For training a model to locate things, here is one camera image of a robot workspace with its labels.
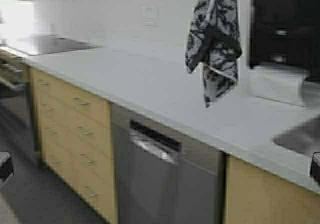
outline oven door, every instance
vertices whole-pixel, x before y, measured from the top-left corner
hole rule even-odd
[[[30,85],[18,75],[6,77],[0,72],[0,135],[38,162]]]

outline drawer handle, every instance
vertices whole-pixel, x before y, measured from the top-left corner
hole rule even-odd
[[[80,130],[84,130],[84,127],[83,127],[83,126],[78,126],[77,128],[80,129]],[[93,133],[93,132],[90,132],[90,131],[83,131],[82,134],[83,134],[84,136],[90,136],[90,135],[93,135],[94,133]]]
[[[89,186],[86,185],[84,188],[88,191],[89,197],[94,198],[98,196],[98,194],[95,194],[93,191],[90,190]]]
[[[53,155],[50,155],[49,157],[52,159],[52,162],[53,162],[54,164],[61,162],[60,160],[55,160],[55,158],[54,158]]]
[[[54,134],[57,134],[58,132],[56,131],[51,131],[49,132],[50,135],[54,135]]]
[[[96,162],[95,160],[90,160],[86,154],[80,154],[80,156],[87,158],[86,163],[92,164]]]
[[[50,83],[49,82],[44,82],[44,80],[42,79],[38,79],[38,82],[42,85],[42,86],[48,86]]]
[[[54,108],[46,108],[46,109],[44,109],[45,112],[50,112],[50,111],[53,111],[53,110],[54,110]]]
[[[73,98],[73,100],[80,102],[79,104],[81,106],[88,106],[90,104],[89,102],[85,102],[85,101],[81,100],[79,97],[75,97],[75,98]]]

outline countertop edge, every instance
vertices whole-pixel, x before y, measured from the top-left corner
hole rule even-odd
[[[240,148],[236,145],[233,145],[232,143],[225,142],[221,139],[218,139],[212,135],[208,135],[206,133],[203,133],[199,130],[196,130],[190,126],[187,126],[183,123],[174,121],[172,119],[169,119],[167,117],[164,117],[160,114],[157,114],[153,110],[148,110],[145,107],[141,107],[139,105],[136,105],[135,103],[131,103],[126,101],[125,99],[119,98],[116,95],[105,93],[104,91],[100,91],[96,89],[93,86],[89,86],[87,84],[82,83],[81,81],[72,79],[64,74],[61,74],[59,72],[54,71],[53,69],[50,69],[44,65],[41,65],[37,62],[31,61],[29,59],[25,59],[24,63],[32,68],[36,68],[40,71],[43,71],[49,75],[52,75],[58,79],[61,79],[67,83],[70,83],[78,88],[81,88],[85,91],[88,91],[92,94],[95,94],[103,99],[106,99],[112,103],[115,103],[117,105],[120,105],[124,108],[129,109],[130,111],[136,112],[140,115],[143,115],[149,119],[152,119],[156,122],[159,122],[169,128],[172,128],[178,132],[181,132],[182,134],[188,135],[191,138],[197,139],[203,143],[208,144],[209,146],[216,148],[222,152],[227,153],[228,155],[234,156],[238,159],[241,159],[249,164],[252,164],[262,170],[265,170],[271,174],[274,174],[280,178],[283,178],[289,182],[292,182],[302,188],[305,188],[309,191],[312,191],[314,193],[317,193],[320,195],[320,190],[317,184],[315,184],[311,178],[308,177],[305,173],[301,173],[297,170],[290,169],[288,166],[281,165],[279,163],[276,163],[274,161],[271,161],[267,158],[264,158],[263,156],[249,151],[245,148]],[[287,169],[287,175],[283,175],[283,170],[280,171],[280,169]]]

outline cabinet drawer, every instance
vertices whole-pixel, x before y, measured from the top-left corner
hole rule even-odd
[[[82,169],[94,173],[97,177],[114,188],[114,163],[100,151],[93,149],[89,144],[75,137],[72,143],[72,153]]]
[[[37,92],[37,106],[40,117],[51,119],[64,127],[69,126],[69,107],[43,92]]]
[[[41,119],[42,138],[45,143],[50,143],[54,146],[60,146],[67,150],[70,149],[68,140],[68,131],[66,128],[58,125],[50,118],[42,117]]]
[[[70,111],[70,129],[93,148],[113,159],[111,130],[76,111]]]
[[[110,224],[117,224],[115,190],[88,170],[78,169],[79,194]]]
[[[107,100],[91,94],[83,89],[66,83],[66,102],[78,112],[99,122],[104,126],[110,126],[110,105]]]
[[[37,92],[41,91],[58,99],[64,97],[65,83],[42,71],[33,69],[33,84]]]
[[[46,145],[46,163],[71,187],[76,187],[76,172],[73,169],[72,155],[52,141]]]

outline oven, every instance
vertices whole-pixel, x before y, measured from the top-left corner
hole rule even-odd
[[[0,50],[0,135],[39,163],[32,103],[29,67],[22,57]]]

